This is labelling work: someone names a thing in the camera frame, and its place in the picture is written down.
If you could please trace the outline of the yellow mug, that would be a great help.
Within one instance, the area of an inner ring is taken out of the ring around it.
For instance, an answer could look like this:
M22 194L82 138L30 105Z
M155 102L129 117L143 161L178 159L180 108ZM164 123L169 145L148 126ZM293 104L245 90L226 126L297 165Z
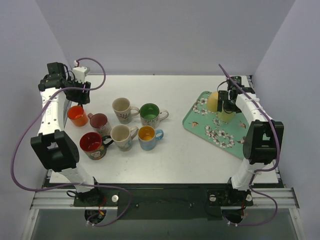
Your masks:
M218 111L218 96L219 93L217 91L212 92L211 95L207 99L206 107L207 110L216 113Z

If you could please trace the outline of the lime green faceted mug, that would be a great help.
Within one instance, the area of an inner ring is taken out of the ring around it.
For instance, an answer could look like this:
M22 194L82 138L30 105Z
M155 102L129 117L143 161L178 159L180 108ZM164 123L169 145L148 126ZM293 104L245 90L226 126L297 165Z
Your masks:
M221 112L217 113L217 117L220 121L224 123L229 123L234 117L235 117L235 112L233 111L225 111L224 109Z

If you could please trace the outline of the orange mug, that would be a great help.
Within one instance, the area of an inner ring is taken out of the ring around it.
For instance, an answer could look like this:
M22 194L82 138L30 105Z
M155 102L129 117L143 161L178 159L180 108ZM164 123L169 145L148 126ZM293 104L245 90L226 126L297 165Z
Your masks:
M88 122L88 117L80 105L72 106L67 112L67 117L77 127L83 127Z

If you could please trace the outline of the pink patterned mug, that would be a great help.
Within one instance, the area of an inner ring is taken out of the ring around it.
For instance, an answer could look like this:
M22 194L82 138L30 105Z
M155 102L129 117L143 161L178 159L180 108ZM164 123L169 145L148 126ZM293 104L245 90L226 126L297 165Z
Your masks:
M101 136L109 136L112 130L110 122L107 116L103 113L92 114L89 113L87 115L89 119L90 126Z

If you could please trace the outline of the beige mug with red print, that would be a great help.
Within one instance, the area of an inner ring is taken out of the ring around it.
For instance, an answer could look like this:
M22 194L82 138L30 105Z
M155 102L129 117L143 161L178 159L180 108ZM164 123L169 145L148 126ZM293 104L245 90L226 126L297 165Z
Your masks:
M130 101L125 97L115 99L112 103L112 109L119 122L123 125L129 124L134 116L140 114L140 109L131 106Z

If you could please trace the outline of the black mug with red interior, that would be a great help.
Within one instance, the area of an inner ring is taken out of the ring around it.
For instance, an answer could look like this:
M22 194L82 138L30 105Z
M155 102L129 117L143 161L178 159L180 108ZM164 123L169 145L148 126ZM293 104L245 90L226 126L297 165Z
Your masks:
M108 147L113 142L110 135L101 137L97 132L88 132L81 137L79 146L91 160L96 161L106 155Z

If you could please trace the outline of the cream mug with sea print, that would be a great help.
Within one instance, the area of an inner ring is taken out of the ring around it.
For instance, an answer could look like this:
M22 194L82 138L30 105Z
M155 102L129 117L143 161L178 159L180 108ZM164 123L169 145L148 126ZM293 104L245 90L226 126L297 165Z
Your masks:
M122 152L128 152L133 146L133 139L137 136L139 128L137 126L128 127L119 124L112 128L110 132L111 139Z

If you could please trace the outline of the cream cat cartoon mug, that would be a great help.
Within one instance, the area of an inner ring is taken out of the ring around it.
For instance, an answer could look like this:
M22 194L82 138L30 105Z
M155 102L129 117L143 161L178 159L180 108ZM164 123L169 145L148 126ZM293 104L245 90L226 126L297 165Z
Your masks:
M140 108L140 121L142 126L150 126L156 129L162 120L169 116L165 109L160 110L154 103L146 103Z

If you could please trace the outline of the blue butterfly mug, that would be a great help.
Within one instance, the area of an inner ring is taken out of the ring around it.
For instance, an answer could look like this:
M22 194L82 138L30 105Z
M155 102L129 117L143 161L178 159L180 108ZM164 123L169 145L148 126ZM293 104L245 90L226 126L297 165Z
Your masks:
M154 129L151 126L143 126L138 130L138 140L140 147L145 151L151 151L156 147L157 141L164 137L164 131Z

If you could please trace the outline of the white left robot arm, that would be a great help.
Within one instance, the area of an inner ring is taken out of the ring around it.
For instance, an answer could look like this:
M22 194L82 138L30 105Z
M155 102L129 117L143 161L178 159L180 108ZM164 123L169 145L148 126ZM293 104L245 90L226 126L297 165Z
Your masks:
M77 103L80 108L90 102L91 83L85 80L90 69L76 65L70 76L60 62L47 64L47 69L48 74L38 85L44 112L38 134L30 140L31 147L45 169L64 175L75 185L78 198L97 206L103 200L103 193L94 186L95 178L79 164L77 145L64 130L65 102Z

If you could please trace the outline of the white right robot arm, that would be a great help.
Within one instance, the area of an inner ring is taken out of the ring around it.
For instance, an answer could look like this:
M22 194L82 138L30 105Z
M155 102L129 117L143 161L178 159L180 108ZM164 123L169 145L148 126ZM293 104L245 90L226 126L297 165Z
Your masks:
M265 112L255 91L242 85L240 76L228 76L226 82L227 90L218 91L217 111L242 113L249 124L242 148L244 159L230 179L232 187L223 192L224 201L234 205L242 197L240 191L250 189L257 173L276 168L265 166L280 160L284 125Z

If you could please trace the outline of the green floral tray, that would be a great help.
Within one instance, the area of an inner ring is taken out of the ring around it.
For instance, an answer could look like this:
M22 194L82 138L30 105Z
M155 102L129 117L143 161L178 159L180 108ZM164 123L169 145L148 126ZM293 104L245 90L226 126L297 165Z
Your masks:
M229 122L222 121L217 112L207 109L210 91L202 92L182 120L183 127L210 142L214 146L243 159L243 144L249 124L242 113L237 113Z

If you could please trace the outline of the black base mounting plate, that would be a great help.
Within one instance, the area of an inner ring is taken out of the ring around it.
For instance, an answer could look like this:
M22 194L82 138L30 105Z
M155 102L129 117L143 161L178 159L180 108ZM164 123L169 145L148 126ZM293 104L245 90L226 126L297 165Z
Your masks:
M116 207L122 220L192 220L223 217L240 222L246 207L253 206L250 190L233 189L229 183L125 184L94 189L92 193L68 190L75 207L86 207L85 219L98 224L107 209Z

